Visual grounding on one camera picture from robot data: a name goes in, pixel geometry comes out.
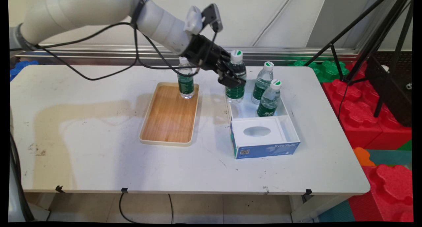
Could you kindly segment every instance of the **water bottle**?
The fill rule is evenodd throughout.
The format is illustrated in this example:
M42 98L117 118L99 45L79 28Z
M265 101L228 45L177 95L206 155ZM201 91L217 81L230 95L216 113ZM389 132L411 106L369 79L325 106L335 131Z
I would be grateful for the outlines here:
M185 57L179 57L179 67L181 66L191 66L190 63L187 61ZM184 75L192 74L192 68L186 69L177 69L180 73ZM181 75L177 75L177 80L179 83L179 92L180 96L184 99L190 99L195 94L193 88L193 77L183 77Z
M261 97L256 115L259 117L273 116L280 101L280 80L271 80L270 87L267 88Z
M262 94L265 90L270 87L271 80L273 80L273 68L274 64L270 61L264 63L264 68L259 72L256 77L254 92L252 93L252 102L259 104Z
M230 62L227 64L232 71L241 79L246 80L246 66L243 63L243 52L234 50L230 53ZM238 104L243 100L245 93L245 86L238 85L234 88L226 87L227 102L231 104Z

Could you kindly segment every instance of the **robotic arm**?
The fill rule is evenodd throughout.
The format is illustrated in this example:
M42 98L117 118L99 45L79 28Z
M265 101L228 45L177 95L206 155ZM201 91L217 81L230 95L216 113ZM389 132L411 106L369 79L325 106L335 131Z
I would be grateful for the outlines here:
M30 9L24 23L9 32L10 46L33 51L37 49L34 45L51 36L87 25L114 24L128 15L141 33L192 64L216 72L218 82L224 86L246 82L227 67L229 53L199 35L208 24L216 33L223 29L215 4L203 12L192 6L186 20L181 21L152 0L44 0Z

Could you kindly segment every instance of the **black cord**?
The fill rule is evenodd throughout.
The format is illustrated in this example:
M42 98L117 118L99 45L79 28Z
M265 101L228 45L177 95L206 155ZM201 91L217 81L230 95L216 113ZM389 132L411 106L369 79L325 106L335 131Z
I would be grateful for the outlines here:
M168 198L170 199L170 206L171 206L171 224L173 224L173 220L174 220L174 212L173 212L173 203L171 202L171 197L170 197L170 193L167 194Z
M10 132L10 150L12 152L13 160L15 161L17 176L19 181L21 181L21 162L19 160L19 154L16 148L15 139L12 136L12 132Z
M123 197L124 193L122 193L122 195L120 196L120 200L119 200L119 210L120 210L120 214L122 215L123 218L125 218L125 220L129 221L130 223L133 224L141 224L135 221L131 221L130 219L126 218L126 216L123 214L122 212L122 197Z
M56 59L58 59L60 62L62 62L63 64L65 64L66 66L68 66L69 68L71 68L74 72L76 72L78 75L80 75L80 76L82 76L84 79L86 79L86 80L90 80L90 81L95 81L95 80L101 80L101 79L105 79L105 78L107 78L107 77L110 77L110 76L112 76L112 75L117 75L118 73L121 73L121 72L123 72L123 71L125 71L125 70L127 70L127 69L130 69L132 66L134 66L135 64L136 64L136 59L135 59L135 61L129 66L129 67L126 67L126 68L124 68L124 69L122 69L122 70L119 70L119 71L117 71L117 72L114 72L114 73L112 73L112 74L109 74L109 75L105 75L105 76L102 76L102 77L98 77L98 78L89 78L89 77L86 77L85 75L83 75L81 72L79 72L79 71L77 71L74 67L72 67L70 64L68 64L66 61L64 61L64 60L62 60L60 57L58 57L57 55L55 55L55 54L53 54L53 53L51 53L49 50L47 50L47 49L43 49L44 51L46 51L47 53L49 53L50 55L52 55L54 58L56 58Z
M116 23L116 24L111 24L111 25L109 25L107 27L104 27L103 29L99 30L98 32L96 32L96 33L94 33L94 34L92 34L90 36L87 36L85 38L82 38L82 39L79 39L79 40L76 40L76 41L65 42L65 43L54 44L54 45L43 46L43 47L41 47L39 45L35 45L35 48L38 48L38 49L55 48L55 47L60 47L60 46L65 46L65 45L70 45L70 44L75 44L75 43L83 42L83 41L86 41L87 39L91 39L94 36L96 36L98 34L101 34L102 32L104 32L104 31L106 31L106 30L108 30L108 29L110 29L112 27L118 26L118 25L129 25L129 26L131 26L131 23L128 23L128 22L119 22L119 23ZM22 48L9 49L9 51L18 51L18 50L23 50L23 49Z
M21 207L22 215L25 221L34 221L35 218L29 208L28 202L25 198L25 194L22 188L21 183L21 175L20 175L20 162L19 162L19 154L16 147L15 140L12 136L12 132L10 131L10 165L12 167L12 173L15 176L16 188L18 193L18 200Z
M122 215L123 218L125 218L125 220L129 221L130 223L133 224L142 224L142 223L138 223L135 221L131 221L130 219L128 219L122 212L122 198L123 198L124 193L122 193L122 195L120 196L120 200L119 200L119 211L120 214ZM173 212L173 203L171 202L171 197L170 194L167 194L168 198L170 199L170 206L171 206L171 223L173 224L173 219L174 219L174 212Z
M214 44L214 42L215 42L215 38L217 37L217 32L215 32L215 34L214 34L214 36L213 36L213 39L212 39L212 42L211 42L211 44L210 44L210 47L208 48L208 51L207 51L207 53L205 54L205 58L204 58L204 60L203 60L203 62L200 64L200 65L198 65L198 66L184 66L184 67L172 67L171 65L170 65L170 63L168 63L167 62L167 60L163 57L163 55L161 54L161 52L157 49L157 47L154 45L154 43L151 41L151 39L149 39L149 37L148 36L145 36L145 38L147 39L147 41L152 45L152 47L155 49L155 51L158 53L158 55L161 57L161 59L164 61L164 63L170 68L170 69L172 69L176 74L178 74L178 75L180 75L180 76L183 76L183 77L193 77L194 75L196 75L198 72L199 72L199 67L201 66L201 65L203 65L206 61L207 61L207 59L208 59L208 55L209 55L209 53L210 53L210 51L211 51L211 49L212 49L212 45ZM149 68L149 69L162 69L162 67L154 67L154 66L148 66L148 65L145 65L144 63L142 63L142 61L140 61L140 59L138 58L138 61L139 61L139 63L142 65L142 66L144 66L144 67L146 67L146 68ZM196 70L196 72L194 72L193 74L189 74L189 75L184 75L184 74L182 74L181 72L178 72L176 69L187 69L187 68L197 68L197 70Z
M69 65L67 62L65 62L64 60L62 60L60 57L58 57L58 56L56 56L54 53L52 53L51 51L49 51L49 50L47 50L47 48L54 48L54 47L59 47L59 46L64 46L64 45L70 45L70 44L74 44L74 43L78 43L78 42L83 42L83 41L86 41L87 39L91 39L92 37L94 37L94 36L96 36L96 35L98 35L98 34L100 34L100 33L102 33L102 32L104 32L104 31L106 31L106 30L108 30L108 29L110 29L110 28L112 28L112 27L115 27L115 26L118 26L118 25L130 25L131 27L133 27L133 36L134 36L134 41L135 41L135 50L136 50L136 55L135 55L135 61L130 65L130 66L128 66L128 67L126 67L126 68L124 68L124 69L122 69L122 70L119 70L119 71L117 71L117 72L114 72L114 73L112 73L112 74L109 74L109 75L105 75L105 76L102 76L102 77L98 77L98 78L89 78L89 77L87 77L87 76L85 76L85 75L83 75L81 72L79 72L77 69L75 69L74 67L72 67L71 65ZM138 61L142 66L144 66L144 67L146 67L146 68L148 68L148 69L172 69L176 74L178 74L178 75L181 75L181 76L183 76L183 77L193 77L194 75L196 75L196 74L198 74L198 72L199 72L199 67L202 65L202 64L204 64L205 62L206 62L206 60L208 59L208 55L209 55L209 53L210 53L210 51L211 51L211 49L212 49L212 45L214 44L214 41L215 41L215 38L216 38L216 36L217 36L217 32L214 34L214 37L213 37L213 40L212 40L212 43L211 43L211 45L210 45L210 47L208 48L208 51L207 51L207 54L205 55L205 58L204 58L204 61L199 65L199 66L181 66L181 67L172 67L168 62L167 62L167 60L166 59L164 59L164 57L163 57L163 55L161 54L161 52L157 49L157 47L154 45L154 43L147 37L147 36L145 36L145 38L148 40L148 42L152 45L152 47L155 49L155 51L158 53L158 55L161 57L161 59L164 61L164 63L165 64L167 64L167 66L168 66L168 68L166 68L166 67L154 67L154 66L149 66L149 65L146 65L146 64L144 64L144 63L142 63L142 61L140 60L140 58L139 58L139 51L138 51L138 47L137 47L137 25L135 25L135 26L132 26L132 24L131 23L128 23L128 22L119 22L119 23L116 23L116 24L112 24L112 25L110 25L110 26L107 26L107 27L104 27L103 29L101 29L101 30L99 30L98 32L96 32L96 33L94 33L94 34L92 34L92 35L90 35L90 36L87 36L87 37L85 37L85 38L82 38L82 39L79 39L79 40L76 40L76 41L72 41L72 42L66 42L66 43L60 43L60 44L55 44L55 45L49 45L49 46L44 46L44 47L41 47L41 46L39 46L39 45L36 45L35 47L36 48L39 48L39 49L42 49L42 50L44 50L45 52L47 52L48 54L50 54L51 56L53 56L54 58L56 58L57 60L59 60L60 62L62 62L63 64L65 64L66 66L68 66L70 69L72 69L74 72L76 72L78 75L80 75L81 77L83 77L83 78L85 78L86 80L90 80L90 81L95 81L95 80L101 80L101 79L104 79L104 78L107 78L107 77L110 77L110 76L112 76L112 75L117 75L118 73L121 73L121 72L123 72L123 71L125 71L125 70L127 70L127 69L130 69L131 67L133 67L135 64L136 64L136 62ZM17 50L21 50L21 48L15 48L15 49L9 49L9 51L17 51ZM188 68L196 68L196 72L194 72L193 74L189 74L189 75L184 75L184 74L182 74L181 72L178 72L176 69L188 69Z
M346 86L346 90L344 91L344 95L343 95L342 102L340 102L340 106L339 106L339 115L337 116L337 120L340 120L340 110L342 109L342 103L343 103L343 101L344 101L344 98L346 97L347 88L348 88L348 84L347 84L347 86Z

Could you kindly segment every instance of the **white box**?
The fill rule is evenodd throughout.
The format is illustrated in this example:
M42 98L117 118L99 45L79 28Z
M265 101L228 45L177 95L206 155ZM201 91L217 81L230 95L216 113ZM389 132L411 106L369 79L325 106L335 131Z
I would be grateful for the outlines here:
M251 100L256 80L247 80L240 104L228 104L234 157L259 158L293 154L299 137L283 98L272 117L256 117L258 105Z

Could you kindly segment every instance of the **orange foam piece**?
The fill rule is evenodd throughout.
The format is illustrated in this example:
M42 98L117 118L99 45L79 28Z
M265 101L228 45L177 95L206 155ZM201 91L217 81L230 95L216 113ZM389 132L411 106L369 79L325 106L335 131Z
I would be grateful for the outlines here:
M357 147L353 149L353 152L361 166L375 166L374 162L369 159L371 154L367 150Z

